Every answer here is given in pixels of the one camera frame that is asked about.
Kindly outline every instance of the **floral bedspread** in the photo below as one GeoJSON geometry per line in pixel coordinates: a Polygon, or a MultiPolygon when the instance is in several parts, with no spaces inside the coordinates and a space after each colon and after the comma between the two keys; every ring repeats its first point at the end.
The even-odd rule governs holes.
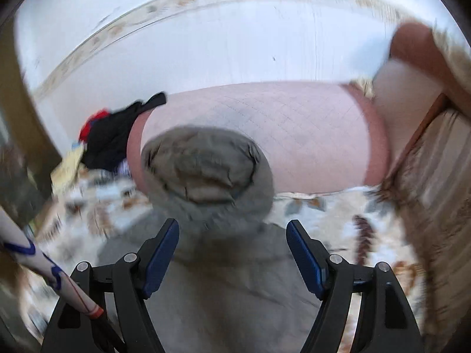
{"type": "MultiPolygon", "coordinates": [[[[129,230],[150,209],[147,198],[135,190],[130,178],[82,171],[69,191],[57,198],[37,235],[37,243],[70,274],[80,261],[96,265],[107,238],[129,230]]],[[[298,219],[330,253],[340,254],[350,263],[389,263],[422,327],[425,273],[405,240],[402,220],[392,202],[365,187],[323,196],[277,195],[265,223],[285,228],[292,219],[298,219]]],[[[41,341],[57,295],[30,271],[22,271],[19,280],[21,316],[28,330],[41,341]]],[[[360,302],[361,296],[354,294],[339,352],[350,351],[360,302]]]]}
{"type": "MultiPolygon", "coordinates": [[[[265,219],[282,228],[298,219],[313,239],[330,253],[349,263],[375,266],[387,262],[411,305],[422,329],[425,317],[425,271],[406,241],[402,219],[392,201],[368,187],[348,189],[324,196],[280,194],[265,219]]],[[[354,294],[339,352],[348,353],[355,335],[361,296],[354,294]]]]}

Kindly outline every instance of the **gray fabric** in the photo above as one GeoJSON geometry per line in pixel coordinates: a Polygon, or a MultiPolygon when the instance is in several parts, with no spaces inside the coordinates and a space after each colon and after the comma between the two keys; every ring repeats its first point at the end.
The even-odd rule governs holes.
{"type": "MultiPolygon", "coordinates": [[[[164,220],[155,212],[110,239],[100,265],[137,251],[164,220]]],[[[301,350],[320,302],[307,291],[285,232],[274,224],[253,224],[228,237],[181,230],[162,285],[145,302],[167,353],[301,350]]]]}
{"type": "Polygon", "coordinates": [[[175,127],[141,155],[152,204],[182,228],[240,232],[270,211],[268,161],[249,138],[215,127],[175,127]]]}

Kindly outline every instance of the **white wall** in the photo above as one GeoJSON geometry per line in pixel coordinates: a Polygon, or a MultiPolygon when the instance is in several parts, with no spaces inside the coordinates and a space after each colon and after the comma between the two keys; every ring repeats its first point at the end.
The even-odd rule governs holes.
{"type": "MultiPolygon", "coordinates": [[[[15,32],[29,91],[49,86],[60,75],[54,70],[60,70],[58,65],[71,53],[79,53],[81,48],[74,49],[83,41],[149,1],[25,0],[15,32]]],[[[388,1],[462,38],[439,0],[388,1]]],[[[158,91],[372,77],[387,58],[396,25],[355,0],[216,1],[130,30],[92,51],[86,61],[55,80],[54,88],[43,89],[46,93],[34,103],[54,144],[65,154],[90,114],[146,100],[158,91]]]]}
{"type": "MultiPolygon", "coordinates": [[[[25,0],[16,15],[17,53],[26,85],[36,89],[80,43],[150,0],[25,0]]],[[[440,0],[386,0],[420,20],[461,32],[440,0]]]]}

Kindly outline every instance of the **pink fabric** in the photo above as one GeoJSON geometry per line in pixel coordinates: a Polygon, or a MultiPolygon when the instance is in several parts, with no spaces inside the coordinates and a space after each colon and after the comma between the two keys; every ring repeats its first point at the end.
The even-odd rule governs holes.
{"type": "MultiPolygon", "coordinates": [[[[319,82],[235,84],[172,94],[148,117],[140,147],[174,126],[218,126],[255,140],[270,163],[276,192],[379,184],[388,163],[386,134],[372,141],[369,128],[382,128],[371,126],[363,110],[369,119],[380,120],[369,101],[360,101],[344,87],[319,82]]],[[[133,160],[137,149],[132,149],[128,159],[133,160]]],[[[139,180],[131,161],[130,168],[139,180]]]]}
{"type": "Polygon", "coordinates": [[[378,115],[371,101],[352,85],[345,85],[345,89],[356,100],[361,108],[364,120],[368,123],[370,134],[370,162],[364,176],[365,186],[380,184],[389,169],[389,142],[383,119],[378,115]]]}
{"type": "Polygon", "coordinates": [[[128,159],[131,176],[136,182],[137,189],[143,193],[147,193],[147,189],[145,187],[144,174],[141,168],[141,137],[144,125],[153,110],[154,109],[142,113],[134,121],[134,125],[132,125],[131,132],[129,133],[128,145],[126,148],[126,158],[128,159]]]}

